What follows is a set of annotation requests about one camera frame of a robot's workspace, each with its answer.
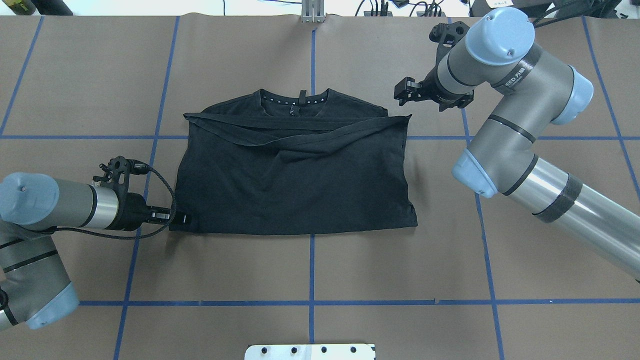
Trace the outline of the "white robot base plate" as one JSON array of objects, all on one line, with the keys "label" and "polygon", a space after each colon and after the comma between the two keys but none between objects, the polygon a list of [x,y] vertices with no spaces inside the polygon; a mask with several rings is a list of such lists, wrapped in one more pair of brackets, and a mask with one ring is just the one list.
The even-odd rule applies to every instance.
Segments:
[{"label": "white robot base plate", "polygon": [[374,344],[255,344],[247,347],[245,360],[376,360]]}]

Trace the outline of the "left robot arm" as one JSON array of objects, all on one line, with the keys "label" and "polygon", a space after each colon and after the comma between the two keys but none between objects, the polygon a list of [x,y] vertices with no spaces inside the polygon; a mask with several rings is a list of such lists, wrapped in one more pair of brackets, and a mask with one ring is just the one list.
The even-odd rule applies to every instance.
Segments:
[{"label": "left robot arm", "polygon": [[146,162],[112,158],[90,184],[15,172],[1,182],[1,329],[25,323],[37,330],[70,315],[80,301],[52,235],[77,231],[110,239],[107,231],[189,224],[189,215],[151,206],[129,191],[131,175],[154,173]]}]

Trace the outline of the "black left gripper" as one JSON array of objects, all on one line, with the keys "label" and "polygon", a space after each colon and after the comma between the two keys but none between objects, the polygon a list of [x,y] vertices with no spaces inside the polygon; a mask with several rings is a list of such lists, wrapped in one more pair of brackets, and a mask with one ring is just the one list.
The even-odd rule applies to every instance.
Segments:
[{"label": "black left gripper", "polygon": [[[150,165],[117,156],[99,167],[103,174],[93,177],[94,229],[134,231],[144,223],[169,223],[170,208],[147,205],[142,194],[129,191],[130,176],[150,173]],[[191,221],[189,214],[174,214],[170,224],[190,224]]]}]

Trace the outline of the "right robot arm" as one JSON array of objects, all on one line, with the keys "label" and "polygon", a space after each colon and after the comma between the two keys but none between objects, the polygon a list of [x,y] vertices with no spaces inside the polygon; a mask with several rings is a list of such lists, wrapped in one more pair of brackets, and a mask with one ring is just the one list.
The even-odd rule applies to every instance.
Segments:
[{"label": "right robot arm", "polygon": [[464,109],[489,84],[502,99],[452,175],[476,194],[503,194],[638,280],[639,217],[531,150],[548,125],[566,125],[590,104],[594,85],[535,43],[535,27],[516,7],[498,7],[472,26],[439,23],[434,68],[424,80],[395,85],[400,106],[431,100],[439,111]]}]

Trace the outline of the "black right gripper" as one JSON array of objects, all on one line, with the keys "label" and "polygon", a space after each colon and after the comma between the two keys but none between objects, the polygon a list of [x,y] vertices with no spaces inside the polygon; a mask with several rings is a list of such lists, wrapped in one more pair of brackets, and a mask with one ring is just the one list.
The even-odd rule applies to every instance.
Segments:
[{"label": "black right gripper", "polygon": [[407,76],[394,86],[393,98],[400,107],[411,101],[431,100],[437,103],[438,110],[443,112],[446,109],[464,109],[473,102],[474,88],[462,93],[454,93],[445,89],[441,82],[442,78],[438,75],[441,60],[445,59],[468,30],[468,25],[463,22],[439,23],[432,28],[429,39],[438,44],[435,65],[420,82],[416,83],[413,77]]}]

